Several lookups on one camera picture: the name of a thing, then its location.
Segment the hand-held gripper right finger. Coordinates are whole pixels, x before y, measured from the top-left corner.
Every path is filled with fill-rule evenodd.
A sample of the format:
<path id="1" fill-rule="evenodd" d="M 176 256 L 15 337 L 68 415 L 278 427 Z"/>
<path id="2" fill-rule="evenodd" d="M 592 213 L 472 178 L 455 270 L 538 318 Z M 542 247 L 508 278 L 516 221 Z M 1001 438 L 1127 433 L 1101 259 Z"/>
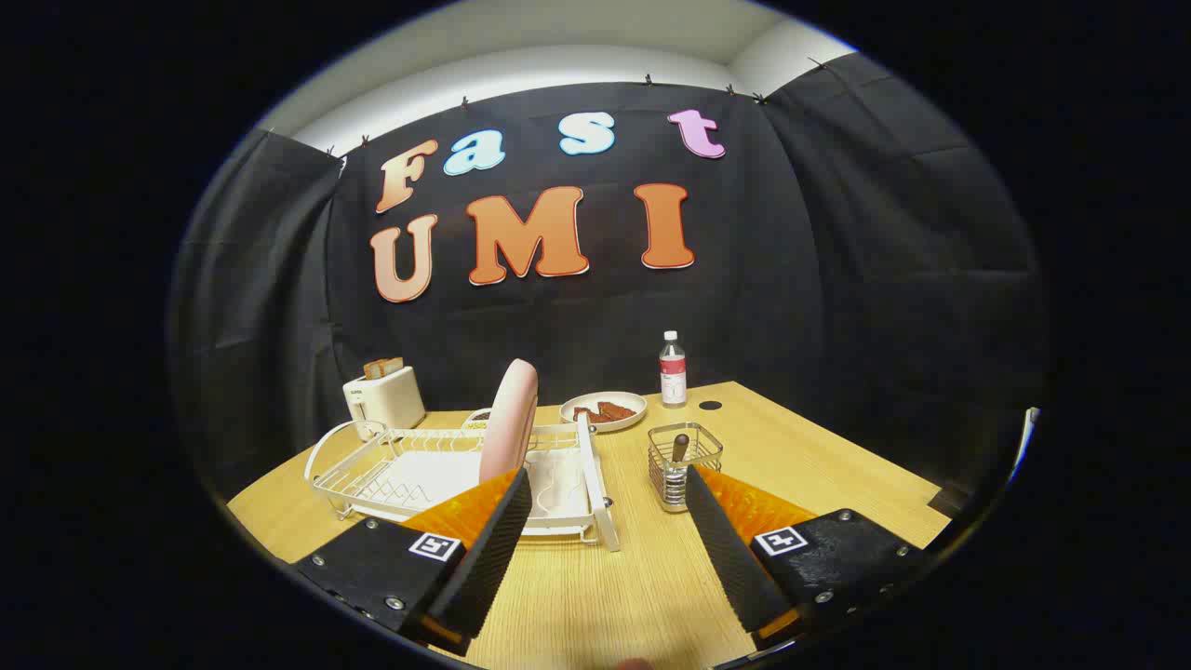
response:
<path id="1" fill-rule="evenodd" d="M 858 619 L 925 561 L 860 512 L 816 515 L 709 467 L 690 467 L 686 480 L 690 516 L 757 651 Z"/>

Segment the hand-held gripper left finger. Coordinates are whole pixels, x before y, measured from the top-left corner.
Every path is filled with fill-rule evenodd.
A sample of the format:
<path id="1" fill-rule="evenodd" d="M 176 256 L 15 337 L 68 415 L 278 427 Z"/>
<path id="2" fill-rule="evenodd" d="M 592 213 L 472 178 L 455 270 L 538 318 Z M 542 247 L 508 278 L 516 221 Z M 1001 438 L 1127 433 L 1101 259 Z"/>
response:
<path id="1" fill-rule="evenodd" d="M 516 467 L 404 522 L 367 516 L 293 566 L 384 630 L 463 656 L 492 610 L 531 508 L 529 472 Z"/>

